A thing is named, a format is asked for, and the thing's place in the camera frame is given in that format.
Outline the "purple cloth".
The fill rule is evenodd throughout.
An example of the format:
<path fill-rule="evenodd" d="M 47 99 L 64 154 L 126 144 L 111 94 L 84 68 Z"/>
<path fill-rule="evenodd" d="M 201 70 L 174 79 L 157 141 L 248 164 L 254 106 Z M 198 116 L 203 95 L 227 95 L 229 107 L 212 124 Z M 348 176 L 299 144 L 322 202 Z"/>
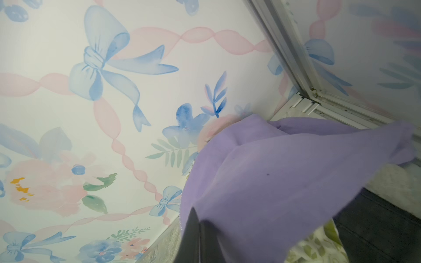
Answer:
<path fill-rule="evenodd" d="M 375 129 L 249 116 L 200 151 L 183 189 L 181 236 L 194 208 L 218 230 L 226 263 L 281 263 L 386 164 L 415 158 L 413 125 Z"/>

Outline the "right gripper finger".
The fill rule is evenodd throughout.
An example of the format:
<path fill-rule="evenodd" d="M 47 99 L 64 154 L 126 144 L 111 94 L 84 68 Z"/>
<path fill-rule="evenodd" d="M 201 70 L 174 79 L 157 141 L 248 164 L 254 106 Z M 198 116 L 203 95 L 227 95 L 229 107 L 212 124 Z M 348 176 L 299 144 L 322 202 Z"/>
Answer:
<path fill-rule="evenodd" d="M 190 210 L 174 263 L 226 263 L 218 230 L 211 222 L 200 220 L 194 208 Z"/>

